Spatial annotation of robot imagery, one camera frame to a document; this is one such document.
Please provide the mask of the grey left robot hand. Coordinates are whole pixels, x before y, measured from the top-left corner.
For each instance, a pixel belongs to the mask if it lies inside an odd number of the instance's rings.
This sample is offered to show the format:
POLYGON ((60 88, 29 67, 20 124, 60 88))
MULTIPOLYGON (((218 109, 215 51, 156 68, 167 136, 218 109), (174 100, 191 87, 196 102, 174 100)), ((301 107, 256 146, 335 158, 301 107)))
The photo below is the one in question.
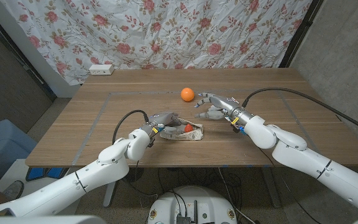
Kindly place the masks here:
POLYGON ((178 114, 174 112, 153 114, 149 117, 149 121, 141 127, 141 130, 145 131, 150 137, 161 131, 165 131, 168 134, 180 134, 183 132, 178 114))

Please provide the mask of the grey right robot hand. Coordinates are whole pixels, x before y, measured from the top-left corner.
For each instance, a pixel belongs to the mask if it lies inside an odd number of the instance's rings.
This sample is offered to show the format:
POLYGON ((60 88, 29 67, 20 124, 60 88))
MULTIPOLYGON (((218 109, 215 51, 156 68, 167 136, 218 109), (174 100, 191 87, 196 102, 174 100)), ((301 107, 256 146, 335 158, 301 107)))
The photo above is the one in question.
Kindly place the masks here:
POLYGON ((200 107, 205 103, 211 103, 211 107, 204 113, 195 114, 195 118, 208 119, 223 119, 228 118, 233 123, 246 125, 254 115, 247 112, 241 105, 233 98, 215 95, 213 93, 200 93, 202 99, 197 102, 195 108, 200 107))

